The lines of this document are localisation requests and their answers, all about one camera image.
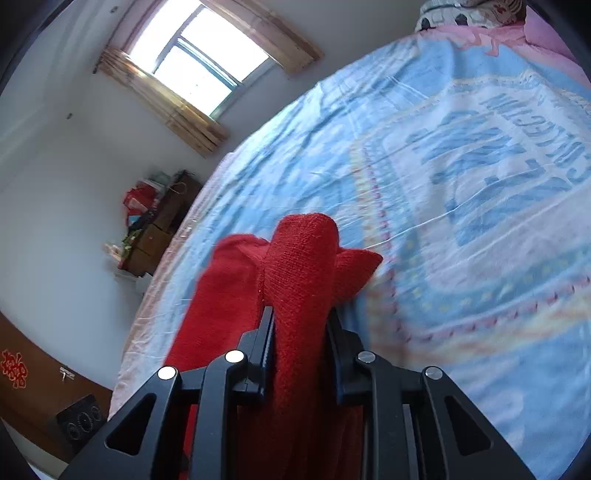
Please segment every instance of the metal screw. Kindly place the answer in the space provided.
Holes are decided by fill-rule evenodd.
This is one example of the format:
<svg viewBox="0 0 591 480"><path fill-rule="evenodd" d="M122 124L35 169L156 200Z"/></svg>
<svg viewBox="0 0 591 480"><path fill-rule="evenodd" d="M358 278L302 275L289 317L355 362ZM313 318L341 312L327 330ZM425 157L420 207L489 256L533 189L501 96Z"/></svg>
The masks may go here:
<svg viewBox="0 0 591 480"><path fill-rule="evenodd" d="M362 361L364 364L370 364L375 360L375 353L370 352L368 350L364 350L363 352L359 352L357 358Z"/></svg>
<svg viewBox="0 0 591 480"><path fill-rule="evenodd" d="M170 380L177 374L177 369L171 366L162 367L158 370L158 377L161 380Z"/></svg>
<svg viewBox="0 0 591 480"><path fill-rule="evenodd" d="M240 350L230 350L226 353L226 361L231 364L237 364L238 362L242 362L242 360L244 360L244 353Z"/></svg>
<svg viewBox="0 0 591 480"><path fill-rule="evenodd" d="M437 367L429 367L425 370L425 375L431 380L439 380L443 376L443 372Z"/></svg>

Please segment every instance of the window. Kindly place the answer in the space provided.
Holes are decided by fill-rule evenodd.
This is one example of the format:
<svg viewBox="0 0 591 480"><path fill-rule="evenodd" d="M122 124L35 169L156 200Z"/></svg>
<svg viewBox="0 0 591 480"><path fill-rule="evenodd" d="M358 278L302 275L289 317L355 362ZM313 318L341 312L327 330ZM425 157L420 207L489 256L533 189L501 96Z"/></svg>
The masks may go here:
<svg viewBox="0 0 591 480"><path fill-rule="evenodd" d="M168 0L129 56L207 115L269 57L198 0Z"/></svg>

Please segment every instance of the pillow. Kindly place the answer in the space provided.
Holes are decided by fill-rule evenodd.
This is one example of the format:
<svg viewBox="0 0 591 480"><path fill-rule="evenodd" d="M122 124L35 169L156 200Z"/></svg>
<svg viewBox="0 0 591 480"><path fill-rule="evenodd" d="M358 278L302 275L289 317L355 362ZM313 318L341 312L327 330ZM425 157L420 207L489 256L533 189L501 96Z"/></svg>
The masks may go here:
<svg viewBox="0 0 591 480"><path fill-rule="evenodd" d="M527 43L546 48L572 61L577 61L566 43L562 41L562 38L531 7L527 7L527 13L525 14L524 32Z"/></svg>

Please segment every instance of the red double happiness sticker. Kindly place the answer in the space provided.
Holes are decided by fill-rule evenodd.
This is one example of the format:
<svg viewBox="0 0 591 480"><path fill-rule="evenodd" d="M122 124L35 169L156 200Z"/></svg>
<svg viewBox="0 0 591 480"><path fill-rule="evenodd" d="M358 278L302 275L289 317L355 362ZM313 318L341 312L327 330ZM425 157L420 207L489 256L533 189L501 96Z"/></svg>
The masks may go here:
<svg viewBox="0 0 591 480"><path fill-rule="evenodd" d="M17 353L15 356L8 350L4 350L2 357L4 360L0 362L0 368L2 368L2 374L12 382L12 387L14 389L26 388L29 370L22 361L22 355Z"/></svg>

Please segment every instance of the wooden door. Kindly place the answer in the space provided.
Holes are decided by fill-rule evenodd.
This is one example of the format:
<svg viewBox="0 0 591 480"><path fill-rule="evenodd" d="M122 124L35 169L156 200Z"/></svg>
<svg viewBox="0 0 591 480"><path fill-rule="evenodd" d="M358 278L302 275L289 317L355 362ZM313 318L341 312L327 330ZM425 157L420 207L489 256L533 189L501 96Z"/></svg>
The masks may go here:
<svg viewBox="0 0 591 480"><path fill-rule="evenodd" d="M91 382L41 350L0 313L0 416L46 452L68 462L55 415L93 394L104 414L112 391ZM73 379L63 376L63 367Z"/></svg>

